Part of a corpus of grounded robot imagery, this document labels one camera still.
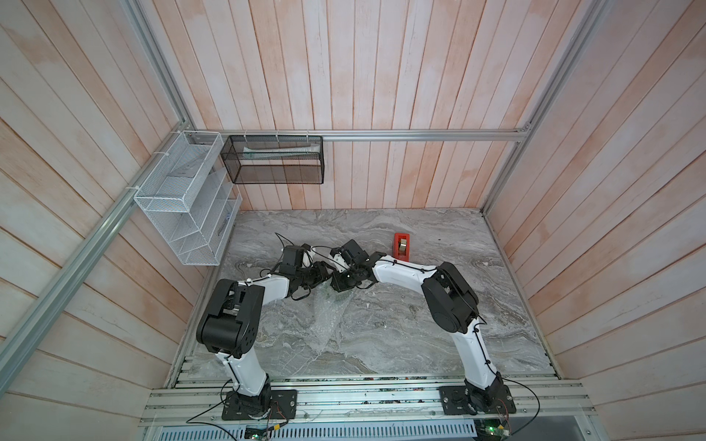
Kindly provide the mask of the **clear bubble wrap sheet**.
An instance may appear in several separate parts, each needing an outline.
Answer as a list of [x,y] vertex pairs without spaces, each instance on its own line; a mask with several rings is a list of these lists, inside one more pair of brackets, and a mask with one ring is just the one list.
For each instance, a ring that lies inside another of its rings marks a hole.
[[343,338],[341,323],[356,290],[335,291],[329,282],[316,287],[309,296],[313,303],[314,321],[309,327],[307,347],[311,349],[310,360],[325,353],[341,354]]

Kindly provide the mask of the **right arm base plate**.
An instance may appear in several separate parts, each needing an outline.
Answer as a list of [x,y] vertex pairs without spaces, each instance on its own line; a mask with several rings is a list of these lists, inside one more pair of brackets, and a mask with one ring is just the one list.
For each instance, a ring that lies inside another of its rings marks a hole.
[[473,386],[444,386],[439,388],[439,398],[445,415],[506,415],[517,412],[509,387],[487,393]]

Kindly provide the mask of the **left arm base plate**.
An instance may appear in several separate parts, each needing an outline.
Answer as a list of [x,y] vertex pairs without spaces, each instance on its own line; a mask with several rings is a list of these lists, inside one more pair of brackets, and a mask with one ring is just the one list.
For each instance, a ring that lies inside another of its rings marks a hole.
[[264,389],[257,396],[229,391],[222,410],[224,421],[249,421],[261,418],[290,420],[296,415],[298,391]]

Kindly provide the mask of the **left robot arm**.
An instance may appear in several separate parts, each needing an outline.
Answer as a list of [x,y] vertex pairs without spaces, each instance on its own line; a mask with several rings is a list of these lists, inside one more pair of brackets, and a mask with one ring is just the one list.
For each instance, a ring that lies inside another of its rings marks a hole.
[[327,262],[315,261],[310,249],[288,245],[267,275],[216,283],[197,326],[196,340],[224,365],[237,393],[260,396],[268,383],[254,349],[262,307],[292,298],[300,288],[311,293],[329,280],[334,270]]

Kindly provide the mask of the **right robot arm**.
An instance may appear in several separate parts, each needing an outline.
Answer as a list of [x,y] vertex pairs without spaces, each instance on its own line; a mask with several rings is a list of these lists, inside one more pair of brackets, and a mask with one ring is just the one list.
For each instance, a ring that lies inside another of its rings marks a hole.
[[449,262],[422,266],[376,252],[368,254],[350,240],[334,248],[332,285],[351,290],[369,281],[413,290],[425,298],[433,321],[450,334],[464,369],[467,401],[474,413],[488,413],[501,404],[513,409],[509,388],[488,356],[479,329],[478,297],[461,272]]

